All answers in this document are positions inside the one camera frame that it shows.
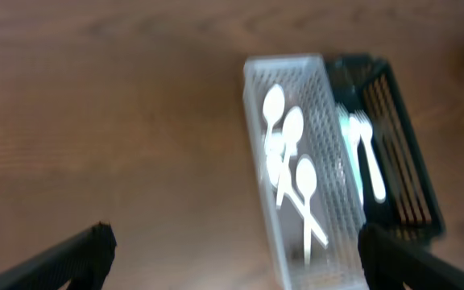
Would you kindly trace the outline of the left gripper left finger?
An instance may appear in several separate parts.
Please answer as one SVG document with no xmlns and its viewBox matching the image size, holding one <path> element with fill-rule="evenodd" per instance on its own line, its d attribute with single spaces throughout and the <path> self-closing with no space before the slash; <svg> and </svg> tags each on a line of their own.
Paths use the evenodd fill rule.
<svg viewBox="0 0 464 290">
<path fill-rule="evenodd" d="M 117 246 L 109 224 L 98 223 L 0 274 L 4 289 L 101 289 Z"/>
</svg>

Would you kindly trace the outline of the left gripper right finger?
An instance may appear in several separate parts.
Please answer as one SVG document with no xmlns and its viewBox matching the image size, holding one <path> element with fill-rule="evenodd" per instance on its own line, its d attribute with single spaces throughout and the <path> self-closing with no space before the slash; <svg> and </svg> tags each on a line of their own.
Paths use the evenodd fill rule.
<svg viewBox="0 0 464 290">
<path fill-rule="evenodd" d="M 464 271 L 377 225 L 366 224 L 359 231 L 358 252 L 371 290 L 464 290 Z"/>
</svg>

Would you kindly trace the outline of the white plastic spoon horizontal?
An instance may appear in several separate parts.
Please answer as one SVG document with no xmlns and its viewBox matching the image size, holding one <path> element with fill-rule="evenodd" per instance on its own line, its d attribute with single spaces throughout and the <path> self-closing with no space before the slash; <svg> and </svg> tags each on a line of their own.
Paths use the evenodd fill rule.
<svg viewBox="0 0 464 290">
<path fill-rule="evenodd" d="M 312 250 L 311 198 L 317 187 L 317 176 L 312 160 L 308 155 L 300 157 L 296 166 L 296 186 L 304 199 L 304 263 L 310 264 Z"/>
</svg>

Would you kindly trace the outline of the white plastic fork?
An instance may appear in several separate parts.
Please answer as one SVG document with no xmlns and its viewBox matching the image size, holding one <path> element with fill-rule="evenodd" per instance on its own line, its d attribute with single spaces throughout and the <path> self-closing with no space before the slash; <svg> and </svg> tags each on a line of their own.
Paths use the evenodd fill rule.
<svg viewBox="0 0 464 290">
<path fill-rule="evenodd" d="M 371 144 L 373 138 L 373 126 L 371 124 L 370 119 L 363 111 L 357 110 L 354 113 L 354 116 L 357 118 L 360 127 L 360 136 L 366 152 L 373 195 L 375 200 L 378 203 L 382 204 L 386 201 L 387 193 L 382 173 L 380 171 L 379 164 L 375 157 L 374 149 Z"/>
<path fill-rule="evenodd" d="M 350 159 L 350 165 L 354 174 L 355 184 L 358 191 L 358 197 L 361 205 L 364 205 L 364 192 L 363 192 L 363 181 L 359 167 L 358 161 L 358 151 L 353 151 L 352 146 L 350 145 L 349 133 L 350 133 L 350 124 L 349 124 L 349 112 L 346 110 L 345 106 L 337 103 L 336 111 L 338 113 L 338 119 L 340 122 L 340 127 L 342 130 L 342 136 L 346 145 L 346 150 Z"/>
</svg>

